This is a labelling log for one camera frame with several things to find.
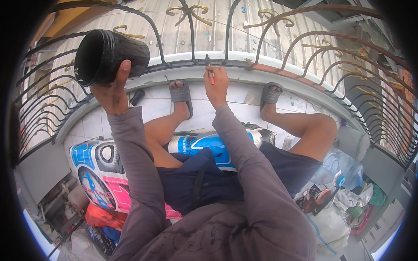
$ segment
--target right hand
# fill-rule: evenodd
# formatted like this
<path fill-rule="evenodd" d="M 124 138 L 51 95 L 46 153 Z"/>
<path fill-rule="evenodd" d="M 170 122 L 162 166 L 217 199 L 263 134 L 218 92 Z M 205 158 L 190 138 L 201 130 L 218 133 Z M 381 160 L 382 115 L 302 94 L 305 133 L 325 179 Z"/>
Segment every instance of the right hand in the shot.
<path fill-rule="evenodd" d="M 213 85 L 210 83 L 211 73 L 214 74 L 215 79 L 215 84 Z M 229 79 L 225 68 L 206 66 L 203 79 L 205 81 L 206 95 L 215 110 L 218 110 L 222 105 L 228 105 L 226 99 Z"/>

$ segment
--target hand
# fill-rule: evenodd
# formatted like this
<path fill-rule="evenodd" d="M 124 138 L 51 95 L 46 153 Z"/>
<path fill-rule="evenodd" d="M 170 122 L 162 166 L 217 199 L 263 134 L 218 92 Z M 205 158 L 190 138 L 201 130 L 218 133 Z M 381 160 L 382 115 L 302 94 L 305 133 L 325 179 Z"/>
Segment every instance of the hand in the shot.
<path fill-rule="evenodd" d="M 211 73 L 214 74 L 215 79 L 215 84 L 213 85 L 210 83 Z M 215 110 L 218 110 L 222 105 L 228 105 L 226 99 L 229 79 L 225 68 L 207 66 L 203 79 L 205 81 L 206 95 Z"/>
<path fill-rule="evenodd" d="M 90 86 L 90 91 L 96 97 L 107 115 L 119 115 L 128 110 L 125 83 L 131 68 L 131 61 L 124 60 L 112 83 Z"/>

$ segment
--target navy blue shorts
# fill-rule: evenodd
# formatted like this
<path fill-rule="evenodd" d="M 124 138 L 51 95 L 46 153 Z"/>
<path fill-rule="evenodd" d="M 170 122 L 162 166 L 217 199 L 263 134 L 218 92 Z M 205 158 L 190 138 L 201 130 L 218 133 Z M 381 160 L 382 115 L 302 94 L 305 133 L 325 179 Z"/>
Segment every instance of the navy blue shorts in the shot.
<path fill-rule="evenodd" d="M 260 151 L 270 161 L 292 198 L 308 183 L 321 162 L 307 156 L 281 150 L 263 142 Z M 164 189 L 164 200 L 182 215 L 194 210 L 192 193 L 199 170 L 206 169 L 200 187 L 199 206 L 222 201 L 244 200 L 244 192 L 237 173 L 220 170 L 213 160 L 212 151 L 206 147 L 190 157 L 183 153 L 171 153 L 183 162 L 180 168 L 158 167 Z"/>

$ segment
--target gray wall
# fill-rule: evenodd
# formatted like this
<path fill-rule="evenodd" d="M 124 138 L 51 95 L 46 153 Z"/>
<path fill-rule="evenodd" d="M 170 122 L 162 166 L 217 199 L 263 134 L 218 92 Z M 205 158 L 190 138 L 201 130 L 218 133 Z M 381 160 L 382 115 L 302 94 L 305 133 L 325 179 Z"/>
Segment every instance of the gray wall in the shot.
<path fill-rule="evenodd" d="M 386 193 L 387 197 L 383 205 L 373 206 L 369 220 L 357 235 L 357 240 L 362 239 L 373 228 L 393 199 L 399 195 L 399 188 L 405 176 L 405 170 L 400 165 L 376 148 L 369 148 L 360 163 L 363 164 L 364 173 Z"/>
<path fill-rule="evenodd" d="M 25 158 L 19 165 L 19 173 L 35 204 L 70 173 L 63 144 L 47 143 Z"/>

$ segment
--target wrought iron railing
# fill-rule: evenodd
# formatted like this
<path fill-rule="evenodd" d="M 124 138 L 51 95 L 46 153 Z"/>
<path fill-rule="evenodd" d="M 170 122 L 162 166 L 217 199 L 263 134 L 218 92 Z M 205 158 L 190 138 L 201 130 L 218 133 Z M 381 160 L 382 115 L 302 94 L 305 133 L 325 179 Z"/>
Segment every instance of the wrought iron railing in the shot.
<path fill-rule="evenodd" d="M 190 36 L 191 36 L 191 60 L 186 61 L 174 61 L 174 62 L 166 62 L 164 59 L 164 48 L 161 42 L 160 33 L 157 30 L 157 27 L 154 21 L 145 13 L 140 12 L 138 10 L 129 8 L 124 5 L 101 2 L 101 1 L 74 1 L 74 2 L 65 2 L 57 4 L 52 12 L 68 9 L 68 8 L 77 8 L 77 7 L 107 7 L 107 8 L 114 8 L 119 9 L 127 13 L 136 14 L 146 21 L 149 22 L 151 25 L 152 30 L 155 33 L 158 42 L 158 49 L 159 54 L 161 56 L 161 63 L 149 66 L 145 73 L 155 72 L 167 68 L 178 68 L 178 67 L 188 67 L 188 66 L 202 66 L 205 64 L 204 59 L 196 59 L 195 58 L 195 36 L 194 36 L 194 26 L 193 26 L 193 17 L 197 20 L 207 24 L 212 25 L 211 22 L 202 19 L 198 16 L 198 14 L 194 11 L 195 9 L 202 9 L 202 14 L 208 11 L 208 8 L 202 5 L 193 5 L 189 7 L 185 0 L 179 0 L 181 3 L 181 7 L 170 7 L 167 9 L 166 13 L 168 15 L 173 15 L 171 11 L 173 10 L 180 10 L 182 11 L 181 19 L 176 23 L 176 26 L 183 21 L 186 16 L 189 20 L 190 24 Z M 357 6 L 349 6 L 349 5 L 314 5 L 309 6 L 306 8 L 300 8 L 296 10 L 292 10 L 289 12 L 284 12 L 278 15 L 275 15 L 274 12 L 271 10 L 259 10 L 258 15 L 262 18 L 265 16 L 267 18 L 266 21 L 261 22 L 259 24 L 253 25 L 245 25 L 244 29 L 247 28 L 254 28 L 258 26 L 263 27 L 262 35 L 260 36 L 260 41 L 258 43 L 257 52 L 255 55 L 255 62 L 246 62 L 246 61 L 238 61 L 238 60 L 230 60 L 229 57 L 229 36 L 230 36 L 230 28 L 231 28 L 231 21 L 234 15 L 234 10 L 240 3 L 240 0 L 235 0 L 230 9 L 229 15 L 226 23 L 226 30 L 225 30 L 225 58 L 223 60 L 219 59 L 212 59 L 212 65 L 224 65 L 224 66 L 232 66 L 232 67 L 241 67 L 246 68 L 247 70 L 262 70 L 268 71 L 277 75 L 285 75 L 286 77 L 293 78 L 297 81 L 300 81 L 304 84 L 307 84 L 311 87 L 314 87 L 336 101 L 338 101 L 341 105 L 343 105 L 353 117 L 357 118 L 357 120 L 361 123 L 361 126 L 364 128 L 365 132 L 367 132 L 372 140 L 373 144 L 380 144 L 387 148 L 394 154 L 394 159 L 402 166 L 408 166 L 411 162 L 411 159 L 417 153 L 417 129 L 414 127 L 415 124 L 418 124 L 418 121 L 415 119 L 414 114 L 418 113 L 417 108 L 413 105 L 413 100 L 411 101 L 407 97 L 412 97 L 416 99 L 416 94 L 411 86 L 406 84 L 403 80 L 397 77 L 395 74 L 389 72 L 385 67 L 379 65 L 375 61 L 369 59 L 368 57 L 361 55 L 358 52 L 352 52 L 346 50 L 344 48 L 340 48 L 337 46 L 333 46 L 330 41 L 325 39 L 322 40 L 322 44 L 326 45 L 312 45 L 303 43 L 301 46 L 303 48 L 315 48 L 317 49 L 310 58 L 307 60 L 306 64 L 304 65 L 304 72 L 301 75 L 296 75 L 294 73 L 289 73 L 285 70 L 286 63 L 291 56 L 291 53 L 296 46 L 302 39 L 310 37 L 310 36 L 318 36 L 318 35 L 329 35 L 336 38 L 342 38 L 345 40 L 350 40 L 356 42 L 360 45 L 366 46 L 370 49 L 379 52 L 386 57 L 395 61 L 396 64 L 403 67 L 405 70 L 408 70 L 408 65 L 399 57 L 393 55 L 392 53 L 388 52 L 387 50 L 380 48 L 379 46 L 364 41 L 362 39 L 356 38 L 352 35 L 346 35 L 343 33 L 335 33 L 329 31 L 310 31 L 306 33 L 300 34 L 295 40 L 290 44 L 289 48 L 286 51 L 286 54 L 283 57 L 283 63 L 280 68 L 272 68 L 270 66 L 264 66 L 259 63 L 260 59 L 260 52 L 263 46 L 263 39 L 266 36 L 270 27 L 273 26 L 274 32 L 276 35 L 280 35 L 279 30 L 277 28 L 277 24 L 279 21 L 287 21 L 285 26 L 292 27 L 294 26 L 295 22 L 289 18 L 290 15 L 295 14 L 302 14 L 304 12 L 309 11 L 316 11 L 316 10 L 329 10 L 329 11 L 340 11 L 340 12 L 352 12 L 353 14 L 361 14 L 361 15 L 368 15 L 371 17 L 381 19 L 381 16 L 372 9 L 357 7 Z M 126 26 L 119 26 L 114 28 L 115 30 L 118 28 L 126 29 Z M 43 50 L 45 47 L 48 47 L 52 44 L 55 44 L 62 40 L 67 40 L 70 38 L 84 36 L 88 33 L 86 32 L 79 32 L 79 33 L 71 33 L 68 35 L 64 35 L 53 40 L 50 40 L 42 45 L 35 47 L 34 49 L 30 50 L 26 57 L 33 55 L 40 50 Z M 140 35 L 129 35 L 134 36 L 137 38 L 142 38 Z M 43 79 L 48 77 L 54 72 L 58 70 L 64 69 L 64 71 L 68 71 L 71 69 L 71 66 L 74 65 L 74 61 L 68 64 L 64 64 L 62 66 L 53 68 L 50 72 L 43 75 L 41 78 L 33 82 L 31 85 L 24 86 L 25 80 L 35 73 L 37 70 L 42 68 L 42 66 L 60 58 L 65 55 L 75 53 L 77 49 L 72 49 L 69 51 L 65 51 L 58 55 L 55 55 L 46 61 L 36 65 L 33 69 L 29 72 L 25 73 L 23 77 L 17 81 L 17 87 L 21 88 L 21 93 L 19 97 L 15 100 L 16 103 L 20 106 L 20 119 L 21 123 L 24 125 L 22 128 L 22 152 L 27 149 L 29 142 L 33 139 L 35 135 L 39 132 L 46 132 L 52 138 L 55 138 L 57 134 L 60 132 L 61 128 L 63 127 L 64 123 L 68 120 L 70 115 L 78 110 L 83 104 L 87 103 L 93 96 L 90 94 L 84 87 L 76 86 L 76 88 L 80 88 L 82 93 L 84 94 L 82 99 L 77 99 L 76 95 L 74 94 L 74 89 L 70 90 L 67 87 L 62 86 L 64 82 L 60 85 L 53 85 L 51 88 L 44 93 L 42 90 L 44 87 L 50 86 L 53 82 L 61 78 L 69 78 L 70 81 L 74 80 L 73 83 L 77 83 L 75 78 L 69 74 L 62 74 L 50 81 L 43 86 L 37 86 Z M 324 70 L 320 82 L 313 82 L 306 78 L 308 73 L 309 66 L 311 65 L 312 61 L 314 61 L 321 53 L 323 56 L 326 52 L 335 52 L 335 56 L 338 58 L 342 58 L 344 54 L 350 55 L 355 57 L 356 59 L 360 59 L 364 62 L 370 63 L 371 65 L 375 66 L 379 69 L 379 73 L 367 69 L 358 63 L 352 61 L 343 61 L 337 60 L 336 62 L 332 63 L 327 69 Z M 354 71 L 348 70 L 343 67 L 339 67 L 338 65 L 348 64 L 354 66 L 356 69 Z M 347 73 L 340 77 L 337 83 L 333 86 L 333 89 L 326 89 L 322 85 L 325 82 L 327 74 L 335 67 L 346 71 Z M 348 77 L 359 77 L 362 81 L 361 84 L 354 84 L 353 86 L 346 85 L 345 93 L 341 93 L 338 91 L 339 85 Z M 396 81 L 393 83 L 389 81 L 387 77 L 390 77 Z M 404 94 L 399 95 L 396 91 L 397 88 L 394 87 L 394 84 L 397 86 L 401 86 L 404 88 Z M 60 94 L 58 94 L 58 90 L 62 90 L 68 92 L 71 95 L 71 103 L 68 100 L 65 100 Z"/>

